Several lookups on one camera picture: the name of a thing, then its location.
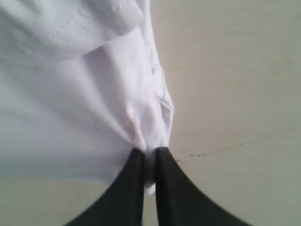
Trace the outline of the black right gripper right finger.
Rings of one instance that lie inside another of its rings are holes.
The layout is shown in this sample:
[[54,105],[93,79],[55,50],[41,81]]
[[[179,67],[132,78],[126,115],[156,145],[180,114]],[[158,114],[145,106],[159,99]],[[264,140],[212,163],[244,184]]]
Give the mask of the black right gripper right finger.
[[160,226],[246,226],[201,192],[169,149],[155,154],[156,206]]

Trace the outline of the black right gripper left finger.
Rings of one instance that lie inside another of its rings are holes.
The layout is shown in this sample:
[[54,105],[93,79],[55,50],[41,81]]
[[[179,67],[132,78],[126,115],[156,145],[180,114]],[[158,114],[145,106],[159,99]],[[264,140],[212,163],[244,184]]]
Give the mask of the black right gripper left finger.
[[144,154],[133,149],[105,193],[68,226],[141,226],[144,200]]

